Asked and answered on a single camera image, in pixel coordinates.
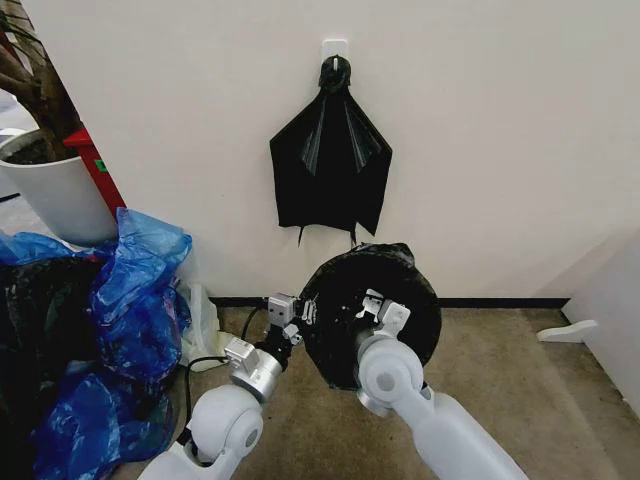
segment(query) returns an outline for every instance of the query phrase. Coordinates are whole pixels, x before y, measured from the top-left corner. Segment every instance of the red box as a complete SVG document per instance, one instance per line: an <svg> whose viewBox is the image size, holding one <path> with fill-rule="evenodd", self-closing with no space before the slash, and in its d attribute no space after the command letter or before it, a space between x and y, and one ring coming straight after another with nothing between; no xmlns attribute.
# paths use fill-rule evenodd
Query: red box
<svg viewBox="0 0 640 480"><path fill-rule="evenodd" d="M93 182L96 184L102 198L104 198L104 201L107 203L107 207L111 210L113 218L115 218L116 208L126 207L126 205L124 204L124 200L122 200L122 196L120 196L118 187L113 183L113 179L111 178L111 175L109 175L107 167L105 167L104 162L100 158L100 154L93 144L87 129L83 128L82 130L78 130L76 133L66 138L64 140L64 144L65 146L73 147L78 151L82 157L85 167L87 167L87 170L91 175L91 178L93 178Z"/></svg>

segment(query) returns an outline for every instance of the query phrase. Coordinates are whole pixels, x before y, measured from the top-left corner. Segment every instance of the black baseboard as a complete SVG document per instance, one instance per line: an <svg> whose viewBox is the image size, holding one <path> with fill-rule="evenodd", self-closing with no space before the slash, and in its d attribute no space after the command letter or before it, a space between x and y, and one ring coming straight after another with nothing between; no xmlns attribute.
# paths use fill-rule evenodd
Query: black baseboard
<svg viewBox="0 0 640 480"><path fill-rule="evenodd" d="M7 195L6 197L0 197L0 203L6 202L7 200L11 200L12 198L16 198L16 197L19 197L19 196L20 196L19 193L14 193L12 195Z"/></svg>
<svg viewBox="0 0 640 480"><path fill-rule="evenodd" d="M267 297L211 297L220 308L263 307ZM568 298L441 298L442 308L553 308L560 309Z"/></svg>
<svg viewBox="0 0 640 480"><path fill-rule="evenodd" d="M442 308L554 308L564 307L568 298L441 298Z"/></svg>

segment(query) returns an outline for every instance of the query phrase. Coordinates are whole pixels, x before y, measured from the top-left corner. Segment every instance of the white robotic arm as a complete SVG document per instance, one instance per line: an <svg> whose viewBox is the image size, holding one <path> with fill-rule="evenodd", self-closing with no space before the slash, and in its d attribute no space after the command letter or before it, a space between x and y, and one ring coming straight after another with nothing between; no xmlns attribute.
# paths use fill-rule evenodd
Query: white robotic arm
<svg viewBox="0 0 640 480"><path fill-rule="evenodd" d="M441 480L526 480L515 461L452 397L422 389L416 354L381 339L360 361L360 400L377 414L395 411L413 432L418 454Z"/></svg>
<svg viewBox="0 0 640 480"><path fill-rule="evenodd" d="M269 299L271 330L253 345L234 339L225 349L231 380L205 393L180 438L145 469L142 480L227 480L262 433L261 405L301 338L293 322L296 299ZM516 462L452 397L423 388L418 356L396 339L410 315L403 305L369 290L363 301L377 326L358 340L358 398L377 415L395 411L411 428L416 450L441 480L527 480ZM314 306L299 318L312 322Z"/></svg>

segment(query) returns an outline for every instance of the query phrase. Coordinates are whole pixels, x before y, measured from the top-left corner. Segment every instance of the white wall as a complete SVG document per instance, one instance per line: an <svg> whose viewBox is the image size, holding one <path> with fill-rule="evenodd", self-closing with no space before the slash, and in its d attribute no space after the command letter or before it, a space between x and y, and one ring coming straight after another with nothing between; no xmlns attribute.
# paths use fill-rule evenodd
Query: white wall
<svg viewBox="0 0 640 480"><path fill-rule="evenodd" d="M637 0L25 4L126 202L194 235L216 295L295 293L349 246L277 226L268 151L331 36L394 149L376 241L441 296L570 296L639 226Z"/></svg>
<svg viewBox="0 0 640 480"><path fill-rule="evenodd" d="M571 322L595 320L585 338L607 374L640 415L640 235L578 289L562 311Z"/></svg>

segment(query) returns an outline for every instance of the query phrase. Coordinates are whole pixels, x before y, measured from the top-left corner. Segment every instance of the blue plastic bag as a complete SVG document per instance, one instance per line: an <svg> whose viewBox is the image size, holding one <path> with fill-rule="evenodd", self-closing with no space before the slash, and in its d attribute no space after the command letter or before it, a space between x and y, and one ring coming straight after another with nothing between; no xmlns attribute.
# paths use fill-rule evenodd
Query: blue plastic bag
<svg viewBox="0 0 640 480"><path fill-rule="evenodd" d="M0 265L26 265L37 260L59 257L109 257L115 244L74 252L58 240L39 233L21 232L9 236L0 231Z"/></svg>
<svg viewBox="0 0 640 480"><path fill-rule="evenodd" d="M158 388L107 370L66 377L57 404L34 431L40 480L99 479L116 465L163 451L175 428L171 402Z"/></svg>
<svg viewBox="0 0 640 480"><path fill-rule="evenodd" d="M117 221L117 245L80 252L44 235L0 232L0 264L107 259L87 301L102 365L61 380L56 404L32 435L39 479L103 478L117 464L157 455L173 433L160 382L177 365L180 332L190 322L174 273L191 237L133 210L118 209Z"/></svg>
<svg viewBox="0 0 640 480"><path fill-rule="evenodd" d="M172 280L191 237L133 210L119 208L117 220L118 245L90 295L102 361L127 378L157 383L180 360L189 319Z"/></svg>

